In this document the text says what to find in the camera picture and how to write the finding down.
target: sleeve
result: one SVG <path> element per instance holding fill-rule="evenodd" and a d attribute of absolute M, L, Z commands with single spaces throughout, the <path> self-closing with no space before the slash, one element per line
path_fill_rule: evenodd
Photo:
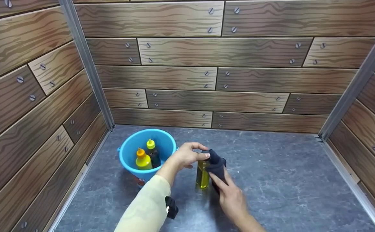
<path fill-rule="evenodd" d="M 158 232 L 167 217 L 165 197 L 170 193 L 166 179 L 153 176 L 127 207 L 114 232 Z"/>

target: marble-pattern floor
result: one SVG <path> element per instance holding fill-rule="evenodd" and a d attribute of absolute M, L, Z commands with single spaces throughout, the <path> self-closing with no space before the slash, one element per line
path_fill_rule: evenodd
<path fill-rule="evenodd" d="M 139 191 L 118 161 L 117 147 L 148 126 L 117 125 L 66 210 L 56 232 L 112 232 Z M 268 232 L 373 232 L 375 226 L 313 135 L 155 127 L 178 146 L 198 141 L 227 160 L 251 214 Z M 230 232 L 211 188 L 195 188 L 196 166 L 176 177 L 179 213 L 162 232 Z"/>

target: dark bottle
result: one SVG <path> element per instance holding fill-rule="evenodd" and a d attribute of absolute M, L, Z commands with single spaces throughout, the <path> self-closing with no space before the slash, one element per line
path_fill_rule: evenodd
<path fill-rule="evenodd" d="M 147 154 L 150 156 L 150 159 L 152 160 L 152 167 L 153 168 L 159 167 L 161 165 L 160 154 L 156 147 L 155 142 L 149 139 L 146 145 L 147 145 Z"/>

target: hand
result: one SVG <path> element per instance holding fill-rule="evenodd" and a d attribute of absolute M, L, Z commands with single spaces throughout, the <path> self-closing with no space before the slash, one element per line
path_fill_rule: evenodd
<path fill-rule="evenodd" d="M 213 173 L 209 173 L 213 182 L 220 189 L 220 206 L 231 222 L 242 232 L 262 232 L 263 227 L 251 216 L 246 206 L 246 198 L 227 173 L 224 167 L 224 178 L 227 184 Z"/>

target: clear yellow bottle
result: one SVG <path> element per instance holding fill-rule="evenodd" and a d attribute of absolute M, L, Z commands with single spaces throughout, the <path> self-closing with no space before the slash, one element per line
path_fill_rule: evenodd
<path fill-rule="evenodd" d="M 206 171 L 206 167 L 210 164 L 209 160 L 210 158 L 197 162 L 196 185 L 201 189 L 205 189 L 209 186 L 209 173 Z"/>
<path fill-rule="evenodd" d="M 139 147 L 136 152 L 137 159 L 136 159 L 136 166 L 139 170 L 149 170 L 152 169 L 152 161 L 150 157 L 146 155 L 146 152 Z"/>

